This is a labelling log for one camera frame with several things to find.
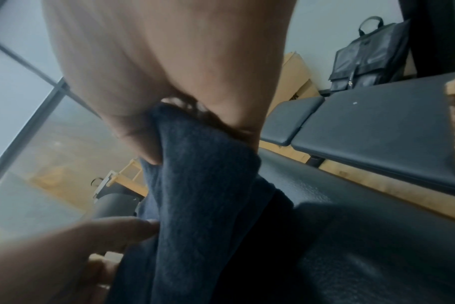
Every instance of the bag strap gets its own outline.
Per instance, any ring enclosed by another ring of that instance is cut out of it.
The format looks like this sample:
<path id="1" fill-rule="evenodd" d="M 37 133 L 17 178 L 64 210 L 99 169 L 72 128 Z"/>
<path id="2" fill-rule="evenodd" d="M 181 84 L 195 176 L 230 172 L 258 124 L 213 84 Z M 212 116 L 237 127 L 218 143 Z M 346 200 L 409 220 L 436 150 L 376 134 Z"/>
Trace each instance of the bag strap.
<path id="1" fill-rule="evenodd" d="M 379 24 L 377 25 L 377 28 L 378 28 L 378 29 L 384 26 L 384 20 L 383 20 L 381 17 L 378 17 L 378 16 L 369 17 L 369 18 L 367 18 L 366 20 L 364 20 L 364 21 L 361 23 L 361 25 L 359 26 L 359 36 L 360 36 L 360 37 L 366 35 L 366 33 L 365 33 L 363 30 L 361 30 L 361 28 L 362 28 L 363 25 L 364 25 L 366 22 L 368 22 L 369 20 L 377 20 L 377 21 L 379 21 Z"/>

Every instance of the cardboard box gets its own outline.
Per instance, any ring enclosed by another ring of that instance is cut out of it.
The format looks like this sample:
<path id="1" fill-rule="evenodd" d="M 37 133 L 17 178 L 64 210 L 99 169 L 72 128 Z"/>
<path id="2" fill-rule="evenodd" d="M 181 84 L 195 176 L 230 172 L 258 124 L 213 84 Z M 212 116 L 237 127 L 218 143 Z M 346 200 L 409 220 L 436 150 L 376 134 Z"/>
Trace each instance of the cardboard box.
<path id="1" fill-rule="evenodd" d="M 288 53 L 284 56 L 276 93 L 267 115 L 269 116 L 280 103 L 319 95 L 319 91 L 311 81 L 311 72 L 304 60 L 298 53 Z M 296 151 L 291 146 L 282 147 L 264 141 L 260 141 L 259 146 L 302 163 L 309 160 L 308 154 Z"/>

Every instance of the wooden floor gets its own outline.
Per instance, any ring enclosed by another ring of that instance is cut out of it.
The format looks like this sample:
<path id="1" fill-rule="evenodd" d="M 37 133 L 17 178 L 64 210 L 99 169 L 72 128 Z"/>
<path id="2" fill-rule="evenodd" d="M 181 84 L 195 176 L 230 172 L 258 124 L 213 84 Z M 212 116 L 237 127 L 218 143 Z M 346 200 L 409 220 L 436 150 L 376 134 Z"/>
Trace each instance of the wooden floor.
<path id="1" fill-rule="evenodd" d="M 455 218 L 455 196 L 326 160 L 320 170 Z"/>

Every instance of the human hand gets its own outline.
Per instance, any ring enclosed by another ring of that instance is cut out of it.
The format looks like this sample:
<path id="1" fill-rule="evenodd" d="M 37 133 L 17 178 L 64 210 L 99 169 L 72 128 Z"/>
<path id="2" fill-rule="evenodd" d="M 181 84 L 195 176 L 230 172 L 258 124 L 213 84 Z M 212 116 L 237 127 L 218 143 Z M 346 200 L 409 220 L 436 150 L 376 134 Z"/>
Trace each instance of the human hand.
<path id="1" fill-rule="evenodd" d="M 0 248 L 0 304 L 101 304 L 117 263 L 88 260 L 157 234 L 159 223 L 134 217 L 88 221 Z"/>
<path id="2" fill-rule="evenodd" d="M 201 103 L 257 150 L 296 0 L 44 0 L 54 52 L 74 93 L 150 163 L 143 115 L 163 98 Z"/>

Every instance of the black padded bench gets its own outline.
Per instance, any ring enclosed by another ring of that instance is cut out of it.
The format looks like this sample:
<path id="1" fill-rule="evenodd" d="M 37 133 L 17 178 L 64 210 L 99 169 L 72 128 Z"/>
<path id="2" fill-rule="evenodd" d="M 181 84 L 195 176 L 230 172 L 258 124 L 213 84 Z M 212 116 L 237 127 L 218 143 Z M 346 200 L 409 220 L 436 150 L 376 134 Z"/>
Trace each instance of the black padded bench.
<path id="1" fill-rule="evenodd" d="M 446 82 L 455 73 L 334 94 L 291 145 L 298 151 L 455 195 Z"/>

